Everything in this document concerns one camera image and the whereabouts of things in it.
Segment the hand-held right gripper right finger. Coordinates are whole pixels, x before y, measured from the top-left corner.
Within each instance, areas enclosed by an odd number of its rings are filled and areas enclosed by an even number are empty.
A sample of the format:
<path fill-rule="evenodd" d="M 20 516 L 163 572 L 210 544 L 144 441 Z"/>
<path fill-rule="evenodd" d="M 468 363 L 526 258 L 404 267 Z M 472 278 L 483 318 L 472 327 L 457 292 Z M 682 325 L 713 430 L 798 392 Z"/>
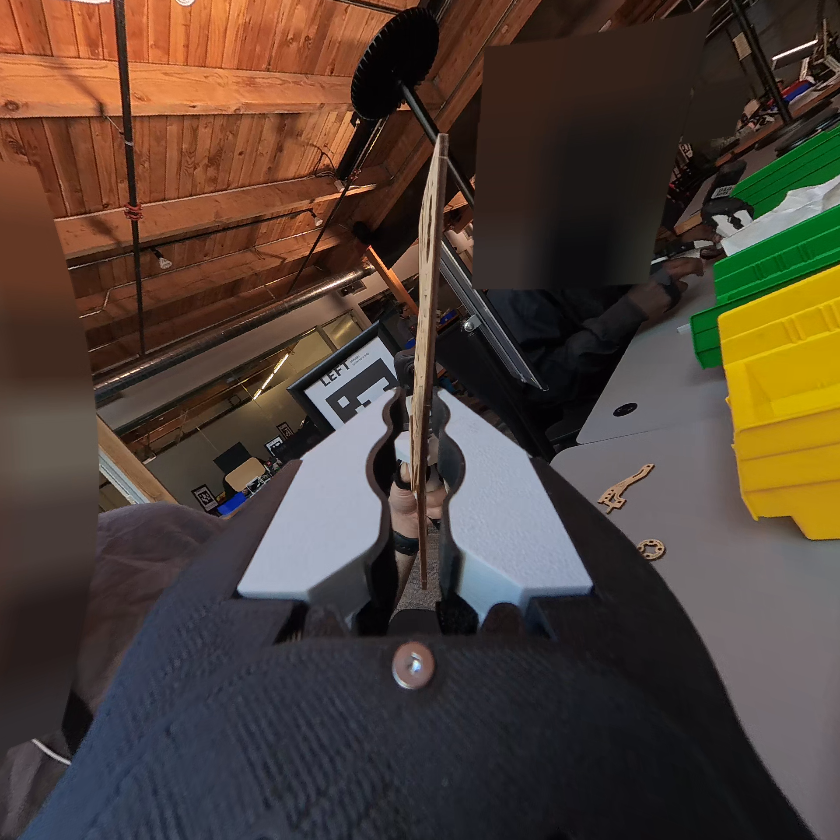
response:
<path fill-rule="evenodd" d="M 592 593 L 589 572 L 529 454 L 447 392 L 434 394 L 446 487 L 438 579 L 444 622 L 468 632 L 501 603 Z"/>

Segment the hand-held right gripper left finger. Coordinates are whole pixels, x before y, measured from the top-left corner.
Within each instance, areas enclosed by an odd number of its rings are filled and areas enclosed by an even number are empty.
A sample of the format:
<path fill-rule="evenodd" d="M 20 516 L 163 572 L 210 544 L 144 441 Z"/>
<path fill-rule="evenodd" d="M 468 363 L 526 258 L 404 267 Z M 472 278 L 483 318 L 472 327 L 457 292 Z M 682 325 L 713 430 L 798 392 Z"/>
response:
<path fill-rule="evenodd" d="M 397 435 L 394 389 L 302 458 L 239 595 L 328 607 L 356 632 L 386 630 L 398 588 L 388 502 Z"/>

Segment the plywood parts sheet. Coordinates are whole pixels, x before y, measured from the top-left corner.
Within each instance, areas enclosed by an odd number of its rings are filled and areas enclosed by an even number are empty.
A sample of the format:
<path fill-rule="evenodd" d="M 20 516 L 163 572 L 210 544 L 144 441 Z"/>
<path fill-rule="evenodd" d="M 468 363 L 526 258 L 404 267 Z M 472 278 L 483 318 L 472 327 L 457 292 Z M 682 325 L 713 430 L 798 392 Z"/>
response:
<path fill-rule="evenodd" d="M 411 489 L 418 519 L 419 582 L 427 588 L 427 458 L 435 380 L 436 317 L 440 246 L 443 237 L 448 171 L 448 135 L 438 135 L 430 161 L 418 222 L 418 314 L 414 353 L 411 444 Z"/>

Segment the nested yellow plastic bins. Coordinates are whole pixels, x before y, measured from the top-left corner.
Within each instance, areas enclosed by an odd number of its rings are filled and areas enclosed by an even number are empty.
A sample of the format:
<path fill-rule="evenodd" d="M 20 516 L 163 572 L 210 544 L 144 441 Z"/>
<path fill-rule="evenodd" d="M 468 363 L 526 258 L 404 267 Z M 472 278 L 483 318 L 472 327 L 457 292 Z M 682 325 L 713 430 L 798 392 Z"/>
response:
<path fill-rule="evenodd" d="M 839 538 L 839 267 L 718 321 L 740 493 L 754 519 Z"/>

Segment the person's left hand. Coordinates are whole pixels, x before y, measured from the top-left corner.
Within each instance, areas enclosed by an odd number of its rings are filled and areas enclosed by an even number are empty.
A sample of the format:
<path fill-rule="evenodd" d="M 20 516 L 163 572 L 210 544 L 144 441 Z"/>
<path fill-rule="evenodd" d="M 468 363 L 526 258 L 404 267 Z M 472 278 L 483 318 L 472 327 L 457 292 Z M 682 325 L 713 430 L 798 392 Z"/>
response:
<path fill-rule="evenodd" d="M 441 519 L 447 491 L 435 465 L 427 468 L 426 519 L 420 520 L 417 513 L 417 499 L 411 489 L 411 466 L 397 462 L 394 480 L 389 496 L 392 529 L 406 539 L 418 539 L 421 529 L 431 521 Z"/>

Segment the framed marker sign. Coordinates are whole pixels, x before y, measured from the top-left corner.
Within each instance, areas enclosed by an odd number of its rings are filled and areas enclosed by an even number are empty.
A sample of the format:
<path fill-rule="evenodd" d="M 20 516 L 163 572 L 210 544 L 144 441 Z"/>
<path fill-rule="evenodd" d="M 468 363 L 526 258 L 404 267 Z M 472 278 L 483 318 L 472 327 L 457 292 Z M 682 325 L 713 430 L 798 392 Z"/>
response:
<path fill-rule="evenodd" d="M 287 393 L 328 436 L 398 386 L 398 351 L 377 322 L 289 385 Z"/>

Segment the grey metal panel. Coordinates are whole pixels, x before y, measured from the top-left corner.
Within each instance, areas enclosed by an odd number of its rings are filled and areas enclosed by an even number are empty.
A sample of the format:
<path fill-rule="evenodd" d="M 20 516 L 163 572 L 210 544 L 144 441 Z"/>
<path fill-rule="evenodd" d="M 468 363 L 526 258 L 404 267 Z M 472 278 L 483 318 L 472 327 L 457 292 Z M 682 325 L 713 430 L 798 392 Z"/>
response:
<path fill-rule="evenodd" d="M 440 241 L 440 270 L 460 303 L 469 313 L 468 321 L 485 337 L 501 363 L 520 383 L 540 392 L 547 387 L 526 359 L 487 296 L 472 285 L 471 275 L 454 246 L 443 235 Z"/>

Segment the curved wooden part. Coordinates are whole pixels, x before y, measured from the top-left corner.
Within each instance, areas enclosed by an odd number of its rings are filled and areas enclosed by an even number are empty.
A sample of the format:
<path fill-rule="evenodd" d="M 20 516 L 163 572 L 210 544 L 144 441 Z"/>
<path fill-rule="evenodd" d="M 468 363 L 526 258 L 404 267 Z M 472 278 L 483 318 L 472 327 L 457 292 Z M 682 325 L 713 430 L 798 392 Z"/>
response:
<path fill-rule="evenodd" d="M 624 496 L 626 490 L 646 478 L 655 469 L 655 464 L 645 464 L 637 472 L 624 478 L 607 488 L 598 498 L 597 504 L 605 509 L 605 514 L 610 515 L 614 511 L 622 509 L 627 499 Z"/>

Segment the black ceiling pipe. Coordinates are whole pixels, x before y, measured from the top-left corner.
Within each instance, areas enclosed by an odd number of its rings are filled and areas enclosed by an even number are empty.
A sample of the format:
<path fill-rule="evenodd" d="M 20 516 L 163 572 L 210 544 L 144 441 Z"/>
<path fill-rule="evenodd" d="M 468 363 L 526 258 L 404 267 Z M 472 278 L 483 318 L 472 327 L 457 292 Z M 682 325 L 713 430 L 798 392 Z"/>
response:
<path fill-rule="evenodd" d="M 134 289 L 136 301 L 136 318 L 138 325 L 139 356 L 146 354 L 144 334 L 144 302 L 143 278 L 140 251 L 140 220 L 142 206 L 138 198 L 135 166 L 135 144 L 133 135 L 133 117 L 130 89 L 130 63 L 128 55 L 128 39 L 126 31 L 124 1 L 113 1 L 115 42 L 117 46 L 117 61 L 119 73 L 119 93 L 122 118 L 122 142 L 124 148 L 125 166 L 128 179 L 128 196 L 123 211 L 129 220 L 132 237 L 132 259 L 134 273 Z"/>

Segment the green plastic bin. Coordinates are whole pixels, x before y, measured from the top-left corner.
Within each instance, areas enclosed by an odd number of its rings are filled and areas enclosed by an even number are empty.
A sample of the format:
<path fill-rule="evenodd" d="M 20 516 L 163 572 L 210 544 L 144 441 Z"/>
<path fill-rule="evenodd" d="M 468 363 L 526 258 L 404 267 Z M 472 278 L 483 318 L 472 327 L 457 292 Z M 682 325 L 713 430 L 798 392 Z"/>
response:
<path fill-rule="evenodd" d="M 839 127 L 815 135 L 740 181 L 731 197 L 752 207 L 754 218 L 775 209 L 789 192 L 819 186 L 839 175 Z"/>
<path fill-rule="evenodd" d="M 839 262 L 839 207 L 775 234 L 715 266 L 716 304 L 690 318 L 694 352 L 704 370 L 722 365 L 720 315 Z"/>

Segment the white crumpled paper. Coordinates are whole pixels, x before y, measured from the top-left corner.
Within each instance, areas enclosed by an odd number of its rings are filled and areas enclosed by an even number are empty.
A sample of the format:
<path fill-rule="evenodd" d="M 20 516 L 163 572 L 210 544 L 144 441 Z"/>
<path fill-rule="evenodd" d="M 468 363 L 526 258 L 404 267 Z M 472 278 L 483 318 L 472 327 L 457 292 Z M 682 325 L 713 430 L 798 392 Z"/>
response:
<path fill-rule="evenodd" d="M 838 205 L 838 176 L 820 185 L 791 190 L 776 208 L 724 238 L 721 245 L 725 256 L 733 256 Z"/>

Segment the silver ceiling duct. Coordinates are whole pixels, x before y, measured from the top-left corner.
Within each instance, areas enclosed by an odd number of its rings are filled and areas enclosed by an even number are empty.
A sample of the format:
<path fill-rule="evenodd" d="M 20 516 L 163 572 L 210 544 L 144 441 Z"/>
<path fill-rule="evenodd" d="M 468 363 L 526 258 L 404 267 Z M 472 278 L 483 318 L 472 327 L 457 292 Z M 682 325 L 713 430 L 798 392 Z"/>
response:
<path fill-rule="evenodd" d="M 136 360 L 123 364 L 113 371 L 98 375 L 93 381 L 94 403 L 100 406 L 113 400 L 126 389 L 210 351 L 221 344 L 254 331 L 269 322 L 284 317 L 310 303 L 362 282 L 375 273 L 369 264 L 328 276 L 315 286 L 290 295 L 260 310 L 247 312 L 208 328 L 190 334 L 183 340 L 166 344 Z"/>

